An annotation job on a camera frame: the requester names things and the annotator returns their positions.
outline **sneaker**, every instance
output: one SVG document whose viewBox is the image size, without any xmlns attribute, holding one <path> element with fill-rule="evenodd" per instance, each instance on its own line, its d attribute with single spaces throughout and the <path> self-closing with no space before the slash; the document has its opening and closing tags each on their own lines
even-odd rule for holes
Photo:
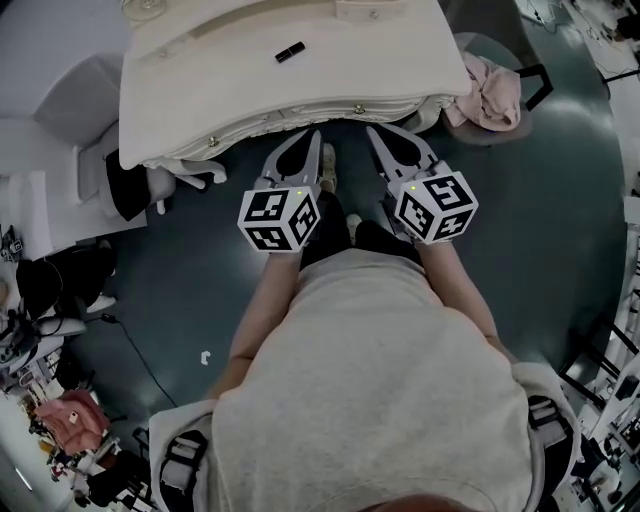
<svg viewBox="0 0 640 512">
<path fill-rule="evenodd" d="M 318 185 L 320 185 L 323 190 L 328 190 L 332 194 L 335 194 L 338 188 L 338 178 L 336 176 L 336 150 L 331 144 L 326 142 L 322 148 L 322 174 L 318 180 Z"/>
<path fill-rule="evenodd" d="M 351 245 L 355 247 L 356 245 L 356 231 L 358 230 L 358 226 L 362 222 L 360 215 L 356 215 L 352 213 L 347 215 L 347 229 L 349 229 L 349 237 L 351 238 Z"/>
<path fill-rule="evenodd" d="M 115 297 L 107 297 L 106 295 L 100 294 L 98 295 L 96 301 L 87 308 L 87 313 L 97 313 L 98 311 L 102 311 L 103 309 L 110 308 L 116 302 L 117 301 Z"/>
</svg>

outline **dark floor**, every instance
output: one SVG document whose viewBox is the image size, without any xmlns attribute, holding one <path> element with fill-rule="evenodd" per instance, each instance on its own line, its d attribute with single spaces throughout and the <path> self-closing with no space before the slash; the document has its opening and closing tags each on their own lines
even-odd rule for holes
<svg viewBox="0 0 640 512">
<path fill-rule="evenodd" d="M 459 144 L 438 126 L 424 134 L 440 158 L 462 171 L 480 209 L 456 240 L 485 295 L 505 345 L 525 359 L 559 367 L 571 326 L 584 330 L 600 310 L 615 311 L 626 228 L 622 164 L 606 91 L 580 37 L 528 26 L 555 91 L 534 111 L 526 139 L 489 149 Z M 376 215 L 385 185 L 363 126 L 321 126 L 337 152 L 339 197 L 347 212 Z M 264 258 L 236 227 L 242 194 L 265 157 L 289 134 L 247 140 L 224 153 L 229 181 L 205 194 L 180 187 L 167 215 L 112 236 L 118 273 L 108 284 L 126 325 L 158 380 L 179 403 L 203 397 L 216 379 Z M 200 354 L 212 354 L 209 366 Z M 120 328 L 95 322 L 74 351 L 97 371 L 95 385 L 125 436 L 169 403 Z"/>
</svg>

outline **black strap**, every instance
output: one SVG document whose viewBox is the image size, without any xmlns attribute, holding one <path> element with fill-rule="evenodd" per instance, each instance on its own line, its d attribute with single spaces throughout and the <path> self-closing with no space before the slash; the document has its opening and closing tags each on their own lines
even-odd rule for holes
<svg viewBox="0 0 640 512">
<path fill-rule="evenodd" d="M 540 415 L 535 413 L 541 410 L 546 411 L 547 414 L 536 418 L 535 416 Z M 545 503 L 546 499 L 558 488 L 567 472 L 573 449 L 573 429 L 553 400 L 545 396 L 530 396 L 529 425 L 531 428 L 539 433 L 541 427 L 553 422 L 558 422 L 565 437 L 554 444 L 545 444 L 544 446 L 544 487 L 540 499 L 541 504 Z"/>
<path fill-rule="evenodd" d="M 180 447 L 182 444 L 181 440 L 190 441 L 197 445 L 192 458 L 187 458 L 174 453 L 174 449 Z M 198 470 L 200 469 L 200 463 L 207 452 L 208 445 L 209 442 L 207 441 L 207 438 L 198 430 L 189 430 L 188 432 L 184 432 L 183 434 L 175 437 L 173 441 L 169 443 L 164 461 L 160 467 L 160 493 L 162 494 L 162 499 L 170 512 L 194 512 L 193 490 L 198 482 Z M 163 474 L 165 467 L 169 462 L 175 462 L 191 469 L 189 481 L 185 489 L 179 489 L 164 483 Z"/>
</svg>

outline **hair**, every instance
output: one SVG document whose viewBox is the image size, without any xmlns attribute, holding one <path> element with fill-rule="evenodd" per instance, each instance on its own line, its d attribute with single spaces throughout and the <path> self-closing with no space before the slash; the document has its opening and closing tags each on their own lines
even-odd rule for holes
<svg viewBox="0 0 640 512">
<path fill-rule="evenodd" d="M 451 500 L 418 494 L 406 496 L 392 502 L 371 507 L 362 512 L 471 512 L 460 503 Z"/>
<path fill-rule="evenodd" d="M 617 491 L 613 491 L 611 494 L 609 494 L 609 503 L 615 505 L 616 503 L 618 503 L 618 501 L 620 501 L 620 498 L 622 498 L 622 491 L 620 489 L 618 489 Z"/>
</svg>

